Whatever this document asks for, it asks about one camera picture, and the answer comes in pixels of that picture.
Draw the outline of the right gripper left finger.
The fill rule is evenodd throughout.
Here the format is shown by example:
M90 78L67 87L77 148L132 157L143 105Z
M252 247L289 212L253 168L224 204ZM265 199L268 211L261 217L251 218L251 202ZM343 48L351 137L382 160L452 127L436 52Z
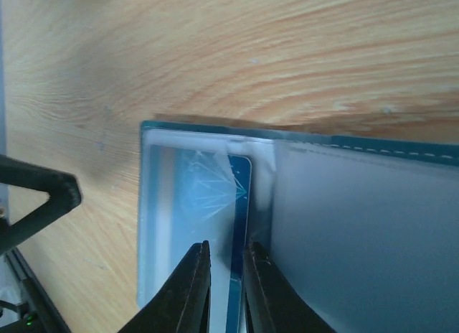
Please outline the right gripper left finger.
M211 261L207 240L193 244L157 294L122 332L208 332Z

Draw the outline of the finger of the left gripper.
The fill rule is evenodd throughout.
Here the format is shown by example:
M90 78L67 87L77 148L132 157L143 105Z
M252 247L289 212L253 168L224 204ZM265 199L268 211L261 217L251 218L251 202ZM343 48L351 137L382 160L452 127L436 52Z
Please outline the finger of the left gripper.
M13 223L1 223L1 253L17 247L82 203L82 193L73 174L1 156L1 183L42 195L36 205Z

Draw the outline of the teal card holder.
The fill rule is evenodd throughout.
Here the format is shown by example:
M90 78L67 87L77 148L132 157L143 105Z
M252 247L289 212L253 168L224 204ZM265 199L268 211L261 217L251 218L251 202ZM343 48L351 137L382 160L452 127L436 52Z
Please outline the teal card holder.
M458 330L457 144L145 121L140 146L139 306L158 292L158 161L169 147L251 161L244 247L261 243L336 331Z

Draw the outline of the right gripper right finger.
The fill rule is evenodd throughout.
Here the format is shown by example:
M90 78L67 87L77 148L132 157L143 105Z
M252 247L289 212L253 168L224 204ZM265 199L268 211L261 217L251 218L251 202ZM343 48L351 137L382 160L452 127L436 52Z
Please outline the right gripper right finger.
M305 303L259 242L243 256L248 332L333 332Z

